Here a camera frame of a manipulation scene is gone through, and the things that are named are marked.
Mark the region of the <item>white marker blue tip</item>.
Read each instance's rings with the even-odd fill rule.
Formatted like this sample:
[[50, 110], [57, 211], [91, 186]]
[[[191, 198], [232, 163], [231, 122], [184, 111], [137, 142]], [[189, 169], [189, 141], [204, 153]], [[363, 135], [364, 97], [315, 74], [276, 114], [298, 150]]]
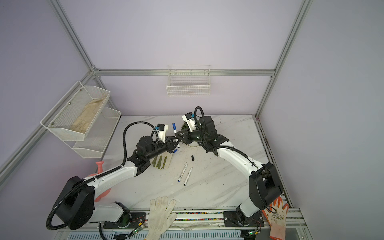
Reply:
[[174, 135], [175, 137], [177, 138], [177, 127], [176, 127], [176, 124], [175, 123], [172, 123], [172, 126], [173, 126], [173, 131], [174, 131]]
[[184, 175], [184, 173], [185, 173], [187, 167], [188, 167], [188, 163], [185, 164], [185, 166], [184, 166], [184, 168], [183, 168], [181, 174], [179, 175], [178, 182], [180, 182], [180, 181], [182, 180], [182, 177], [183, 177], [183, 175]]

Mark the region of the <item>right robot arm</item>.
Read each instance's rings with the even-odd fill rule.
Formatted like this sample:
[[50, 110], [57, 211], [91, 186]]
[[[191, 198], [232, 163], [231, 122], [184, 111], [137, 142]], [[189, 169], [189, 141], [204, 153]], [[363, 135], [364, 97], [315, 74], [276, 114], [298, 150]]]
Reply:
[[283, 193], [283, 185], [272, 163], [263, 164], [237, 149], [228, 138], [218, 133], [210, 116], [198, 118], [193, 113], [187, 113], [182, 119], [187, 127], [175, 133], [182, 143], [189, 145], [196, 142], [207, 153], [228, 161], [249, 178], [249, 197], [235, 211], [236, 225], [250, 225], [254, 215], [262, 210], [277, 212], [271, 204]]

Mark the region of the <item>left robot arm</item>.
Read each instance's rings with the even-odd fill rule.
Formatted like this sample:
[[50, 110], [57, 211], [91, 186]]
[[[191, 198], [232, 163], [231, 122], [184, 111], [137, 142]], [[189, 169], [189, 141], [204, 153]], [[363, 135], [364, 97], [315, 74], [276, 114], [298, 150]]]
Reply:
[[125, 205], [114, 202], [103, 206], [95, 201], [96, 198], [113, 186], [142, 174], [150, 166], [151, 159], [165, 152], [173, 153], [178, 143], [176, 137], [154, 142], [152, 137], [144, 136], [123, 164], [91, 177], [72, 177], [47, 217], [47, 229], [53, 231], [68, 227], [77, 230], [96, 222], [109, 222], [119, 228], [128, 226], [132, 216]]

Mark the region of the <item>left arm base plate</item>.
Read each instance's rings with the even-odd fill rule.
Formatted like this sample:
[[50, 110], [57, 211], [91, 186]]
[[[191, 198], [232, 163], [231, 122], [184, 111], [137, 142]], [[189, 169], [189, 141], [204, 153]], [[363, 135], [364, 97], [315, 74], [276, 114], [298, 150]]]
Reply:
[[139, 223], [144, 223], [147, 213], [145, 212], [130, 212], [123, 215], [117, 222], [105, 222], [104, 229], [135, 229]]

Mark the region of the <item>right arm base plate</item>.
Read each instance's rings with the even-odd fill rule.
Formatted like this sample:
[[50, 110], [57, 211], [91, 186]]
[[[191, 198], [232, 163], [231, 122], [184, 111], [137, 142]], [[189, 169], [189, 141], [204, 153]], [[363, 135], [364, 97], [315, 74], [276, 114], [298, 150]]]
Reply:
[[251, 217], [246, 217], [241, 211], [224, 211], [225, 227], [263, 227], [264, 220], [261, 212], [253, 214]]

